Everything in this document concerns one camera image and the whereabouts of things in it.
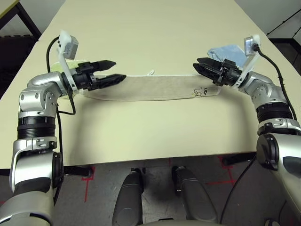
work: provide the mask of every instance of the floor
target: floor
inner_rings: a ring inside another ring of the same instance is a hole
[[[24,48],[19,47],[22,53],[14,54],[18,59],[12,60],[13,54],[9,56],[10,60],[0,57],[0,97],[32,48],[33,43],[30,40],[23,43]],[[297,56],[287,44],[277,44],[277,48],[291,63],[294,62],[294,67],[301,73],[301,56]],[[6,60],[6,68],[3,67],[3,59]],[[65,177],[55,207],[54,222],[56,226],[110,226],[120,186],[130,169],[136,167],[146,168],[143,176],[143,222],[157,221],[160,218],[185,219],[181,199],[173,193],[173,165],[185,165],[195,173],[210,195],[220,217],[229,191],[247,164],[243,162],[233,167],[225,167],[218,156],[97,164],[94,166],[93,178]],[[11,191],[8,177],[0,176],[0,205],[9,197]],[[228,226],[262,226],[268,218],[278,219],[284,201],[280,184],[272,173],[255,163],[238,184],[223,223]],[[280,222],[284,226],[300,226],[287,204],[281,213]]]

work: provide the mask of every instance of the gray floor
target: gray floor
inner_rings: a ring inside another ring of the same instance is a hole
[[[144,223],[160,218],[185,219],[181,199],[173,193],[171,166],[185,165],[202,181],[220,216],[232,183],[248,163],[228,170],[217,156],[186,157],[149,161],[130,161],[95,165],[93,180],[66,176],[55,207],[55,226],[110,226],[121,184],[132,167],[146,167],[143,193]],[[11,196],[8,177],[0,177],[0,205]],[[284,203],[274,176],[255,163],[237,186],[226,210],[224,224],[229,226],[262,226],[267,218],[278,218]],[[281,225],[298,226],[292,211],[285,205]]]

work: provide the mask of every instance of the black cable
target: black cable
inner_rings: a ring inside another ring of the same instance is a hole
[[[50,62],[49,62],[49,53],[50,53],[50,49],[53,46],[53,44],[59,39],[59,36],[55,37],[49,44],[47,51],[46,51],[46,66],[47,66],[47,72],[50,73]],[[72,113],[70,112],[64,112],[64,111],[59,111],[59,113],[62,114],[68,114],[68,115],[75,115],[76,113],[76,109],[75,109],[75,105],[74,105],[74,101],[73,101],[73,95],[72,95],[72,91],[68,92],[68,97],[70,100],[70,104],[72,107]]]
[[[63,112],[63,111],[59,111],[59,113],[68,114],[68,115],[75,115],[76,109],[75,109],[75,105],[74,105],[74,101],[73,101],[72,91],[68,94],[68,97],[69,97],[70,104],[71,104],[71,107],[72,107],[72,113],[70,113],[70,112]]]
[[[297,120],[297,116],[296,116],[296,112],[290,102],[290,99],[288,98],[287,96],[287,93],[286,93],[286,90],[285,90],[285,87],[284,87],[284,83],[283,83],[283,77],[281,75],[281,72],[278,68],[278,66],[266,55],[264,55],[262,53],[262,51],[260,50],[259,46],[256,44],[256,46],[254,47],[254,51],[257,51],[259,53],[260,56],[262,56],[263,58],[265,58],[267,61],[269,61],[276,69],[277,73],[278,73],[278,78],[279,78],[279,82],[280,82],[280,86],[281,86],[281,89],[282,89],[282,92],[283,92],[283,95],[287,101],[287,104],[289,106],[289,108],[291,109],[291,112],[293,114],[293,119]]]
[[[61,187],[62,187],[62,183],[60,183],[57,188],[56,188],[56,191],[55,191],[55,196],[53,197],[53,203],[54,205],[56,204],[56,201],[58,199],[58,195],[60,193],[60,190],[61,190]]]
[[[282,24],[284,24],[286,21],[288,21],[290,18],[292,18],[294,15],[296,15],[297,13],[299,13],[301,11],[301,9],[299,9],[297,12],[295,12],[293,15],[291,15],[289,18],[287,18],[286,20],[282,21],[281,24],[279,24],[277,27],[275,27],[272,31],[268,32],[267,35],[271,34],[274,30],[276,30],[278,27],[280,27]]]
[[[57,117],[57,122],[58,122],[58,139],[60,142],[60,153],[61,153],[61,158],[63,161],[62,124],[61,124],[60,112],[58,110],[58,104],[56,104],[56,117]]]
[[[53,46],[53,44],[58,40],[59,37],[55,37],[49,44],[47,51],[46,51],[46,65],[47,65],[47,72],[50,73],[50,63],[49,63],[49,53],[50,53],[50,49]],[[60,146],[60,153],[61,153],[61,158],[63,161],[63,138],[62,138],[62,123],[61,123],[61,116],[60,113],[63,114],[69,114],[69,115],[74,115],[76,113],[76,109],[75,109],[75,105],[74,105],[74,101],[73,101],[73,96],[72,96],[72,91],[68,92],[68,97],[72,106],[72,110],[73,113],[69,113],[69,112],[63,112],[63,111],[59,111],[58,109],[58,104],[56,104],[56,117],[57,117],[57,122],[58,122],[58,133],[59,133],[59,146]],[[62,182],[63,179],[61,181],[61,183],[59,183],[59,185],[56,188],[55,191],[55,195],[53,197],[53,201],[54,201],[54,205],[56,204],[56,201],[58,199],[61,187],[62,187]]]
[[[299,29],[294,33],[294,35],[292,36],[292,39],[296,36],[296,34],[299,32],[299,30],[301,30],[301,27],[299,27]]]
[[[236,186],[238,185],[238,183],[240,182],[241,178],[246,174],[246,172],[248,171],[248,169],[252,166],[252,164],[254,163],[256,159],[256,156],[254,158],[252,158],[252,160],[250,161],[249,165],[245,168],[245,170],[240,174],[239,178],[237,179],[237,181],[235,182],[234,186],[232,187],[228,197],[227,197],[227,200],[225,202],[225,205],[224,205],[224,208],[222,209],[222,214],[221,214],[221,219],[220,219],[220,224],[222,224],[222,220],[224,218],[224,215],[225,215],[225,211],[226,211],[226,208],[227,208],[227,205],[229,203],[229,200],[233,194],[233,191],[235,190]]]
[[[282,205],[282,207],[281,207],[281,209],[280,209],[280,211],[279,211],[279,214],[278,214],[278,223],[279,223],[279,224],[280,224],[281,213],[282,213],[282,210],[283,210],[285,204],[286,204],[286,200],[284,201],[284,203],[283,203],[283,205]]]
[[[47,72],[50,73],[50,63],[49,63],[49,53],[50,49],[53,46],[53,44],[58,40],[59,36],[55,37],[49,44],[47,51],[46,51],[46,66],[47,66]]]

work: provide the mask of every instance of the crumpled blue cloth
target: crumpled blue cloth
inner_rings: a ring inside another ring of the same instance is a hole
[[[224,59],[234,61],[236,66],[242,67],[247,60],[244,51],[237,45],[228,45],[220,48],[211,48],[207,52],[208,56],[220,62]]]

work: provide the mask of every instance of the red tape line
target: red tape line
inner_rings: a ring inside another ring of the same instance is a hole
[[[233,166],[225,166],[222,162],[222,157],[218,156],[218,158],[220,160],[222,168],[227,170],[230,180],[213,181],[213,182],[207,182],[205,184],[206,185],[219,185],[219,184],[232,183],[232,186],[234,186],[236,180],[233,179],[232,172],[231,172],[231,169],[233,168]]]
[[[95,167],[92,166],[92,170],[93,170],[93,174],[91,177],[89,178],[81,178],[81,180],[85,180],[86,181],[86,190],[85,190],[85,199],[84,199],[84,202],[87,201],[87,198],[88,198],[88,189],[89,189],[89,181],[90,180],[94,180],[94,174],[95,174]]]
[[[294,226],[295,225],[295,221],[293,220],[293,217],[290,217],[290,226]]]

